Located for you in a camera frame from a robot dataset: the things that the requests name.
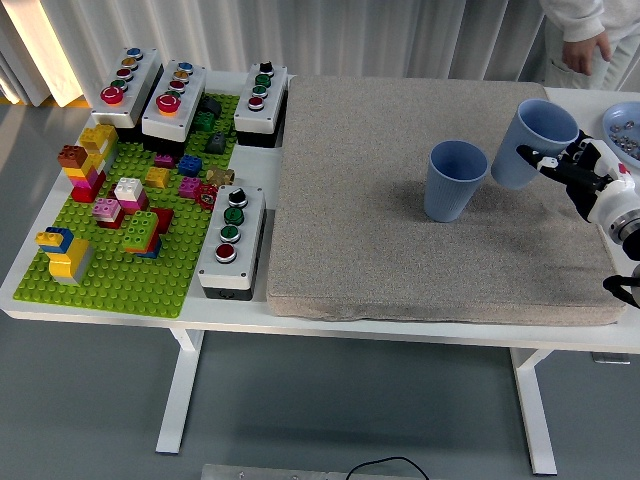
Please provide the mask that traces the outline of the person's right hand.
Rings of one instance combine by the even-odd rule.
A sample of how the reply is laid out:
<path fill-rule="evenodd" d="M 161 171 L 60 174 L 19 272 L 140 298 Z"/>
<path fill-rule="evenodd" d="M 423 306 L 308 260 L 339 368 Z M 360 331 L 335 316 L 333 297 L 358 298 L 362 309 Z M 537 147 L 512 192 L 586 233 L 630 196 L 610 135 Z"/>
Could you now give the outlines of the person's right hand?
<path fill-rule="evenodd" d="M 598 50 L 604 62 L 611 60 L 611 46 L 605 31 L 586 40 L 564 42 L 562 62 L 572 71 L 591 76 L 594 72 L 594 52 Z"/>

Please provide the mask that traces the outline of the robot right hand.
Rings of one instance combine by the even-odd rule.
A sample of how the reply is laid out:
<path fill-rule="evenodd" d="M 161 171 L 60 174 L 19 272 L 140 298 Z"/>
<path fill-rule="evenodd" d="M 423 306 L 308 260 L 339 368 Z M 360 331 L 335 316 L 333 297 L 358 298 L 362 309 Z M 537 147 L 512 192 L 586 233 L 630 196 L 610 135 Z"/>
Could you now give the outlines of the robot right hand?
<path fill-rule="evenodd" d="M 579 215 L 605 229 L 639 216 L 639 196 L 628 168 L 602 141 L 581 132 L 553 157 L 520 145 L 516 152 L 545 177 L 566 186 Z"/>

